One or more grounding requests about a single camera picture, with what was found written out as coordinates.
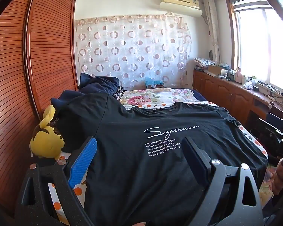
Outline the person's right hand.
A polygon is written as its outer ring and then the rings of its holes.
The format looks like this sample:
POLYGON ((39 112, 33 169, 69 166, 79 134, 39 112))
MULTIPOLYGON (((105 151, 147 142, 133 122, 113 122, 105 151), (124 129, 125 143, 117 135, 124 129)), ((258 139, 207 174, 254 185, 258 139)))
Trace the person's right hand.
POLYGON ((274 173, 274 181, 272 182, 271 190, 274 195, 278 195, 283 189, 283 159, 277 165, 276 172, 274 173))

